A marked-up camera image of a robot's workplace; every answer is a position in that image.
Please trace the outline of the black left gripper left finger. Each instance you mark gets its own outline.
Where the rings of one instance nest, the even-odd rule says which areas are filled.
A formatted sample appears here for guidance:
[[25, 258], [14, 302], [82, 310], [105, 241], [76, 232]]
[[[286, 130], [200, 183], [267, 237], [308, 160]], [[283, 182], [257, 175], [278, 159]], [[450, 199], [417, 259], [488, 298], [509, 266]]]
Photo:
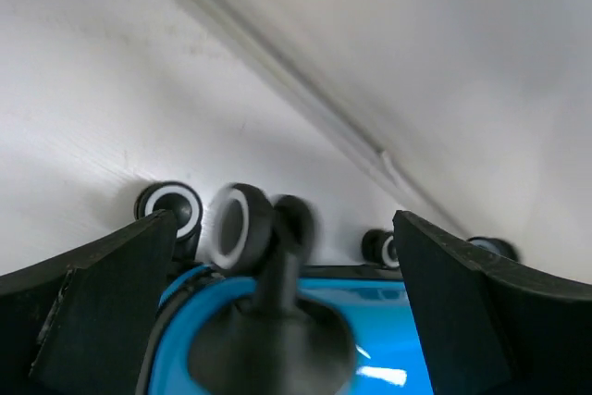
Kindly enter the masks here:
[[133, 393], [176, 232], [158, 211], [3, 275], [2, 393]]

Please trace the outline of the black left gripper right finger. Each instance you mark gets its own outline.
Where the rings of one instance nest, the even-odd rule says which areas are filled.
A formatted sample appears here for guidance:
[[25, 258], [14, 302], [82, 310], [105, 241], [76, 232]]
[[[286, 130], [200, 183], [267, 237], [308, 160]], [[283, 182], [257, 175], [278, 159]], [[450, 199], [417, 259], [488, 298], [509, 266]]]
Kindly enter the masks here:
[[410, 211], [393, 227], [435, 393], [590, 393], [590, 285], [488, 252]]

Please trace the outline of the blue hard-shell suitcase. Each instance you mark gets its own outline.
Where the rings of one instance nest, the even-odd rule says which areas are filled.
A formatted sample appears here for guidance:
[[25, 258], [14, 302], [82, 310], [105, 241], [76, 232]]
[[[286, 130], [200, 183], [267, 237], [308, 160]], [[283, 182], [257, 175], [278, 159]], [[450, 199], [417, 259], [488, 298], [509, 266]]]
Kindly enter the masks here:
[[390, 231], [365, 232], [359, 265], [309, 265], [317, 223], [305, 200], [234, 183], [214, 209], [200, 263], [193, 188], [155, 182], [135, 202], [136, 217], [169, 210], [178, 226], [137, 393], [431, 392]]

